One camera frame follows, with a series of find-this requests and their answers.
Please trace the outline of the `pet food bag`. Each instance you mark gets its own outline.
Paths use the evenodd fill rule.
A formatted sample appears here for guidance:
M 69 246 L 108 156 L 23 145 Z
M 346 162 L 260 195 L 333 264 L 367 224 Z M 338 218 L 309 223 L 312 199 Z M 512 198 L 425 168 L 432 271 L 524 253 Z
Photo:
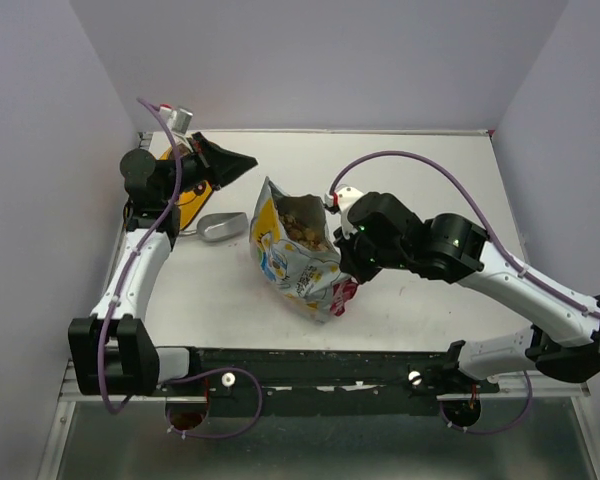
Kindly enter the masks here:
M 311 252 L 284 240 L 278 220 L 281 212 L 323 215 L 332 250 Z M 340 270 L 340 254 L 331 241 L 319 197 L 290 195 L 266 178 L 251 219 L 249 244 L 261 273 L 292 308 L 320 323 L 345 313 L 358 284 Z

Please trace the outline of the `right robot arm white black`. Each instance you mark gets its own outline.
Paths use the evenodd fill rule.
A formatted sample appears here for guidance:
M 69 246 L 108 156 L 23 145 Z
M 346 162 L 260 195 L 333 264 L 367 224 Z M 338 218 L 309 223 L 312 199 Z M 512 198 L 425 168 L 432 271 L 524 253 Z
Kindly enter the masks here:
M 422 221 L 389 193 L 344 187 L 325 197 L 340 217 L 340 268 L 360 283 L 403 270 L 480 293 L 529 321 L 516 333 L 450 345 L 440 379 L 460 392 L 474 381 L 537 370 L 566 383 L 600 372 L 600 295 L 580 294 L 500 250 L 484 228 L 457 214 Z

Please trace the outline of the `metal food scoop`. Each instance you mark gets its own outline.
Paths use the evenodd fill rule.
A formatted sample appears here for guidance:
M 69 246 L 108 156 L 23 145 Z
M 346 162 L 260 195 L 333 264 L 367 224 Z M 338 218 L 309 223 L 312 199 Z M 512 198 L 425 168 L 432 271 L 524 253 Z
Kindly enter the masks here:
M 183 230 L 181 237 L 196 237 L 208 243 L 220 243 L 242 235 L 249 227 L 245 212 L 212 213 L 201 217 L 193 230 Z

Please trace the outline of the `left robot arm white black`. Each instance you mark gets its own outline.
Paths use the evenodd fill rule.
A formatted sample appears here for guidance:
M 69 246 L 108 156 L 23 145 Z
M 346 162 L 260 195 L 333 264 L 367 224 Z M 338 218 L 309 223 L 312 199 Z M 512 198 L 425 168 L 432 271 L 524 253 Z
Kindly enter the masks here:
M 202 380 L 187 347 L 157 347 L 144 317 L 159 272 L 180 233 L 181 194 L 202 186 L 226 187 L 255 168 L 251 156 L 226 150 L 196 132 L 186 154 L 159 160 L 136 148 L 120 161 L 128 194 L 121 256 L 101 300 L 75 318 L 68 340 L 79 391 L 84 395 L 150 395 L 168 382 L 181 395 Z

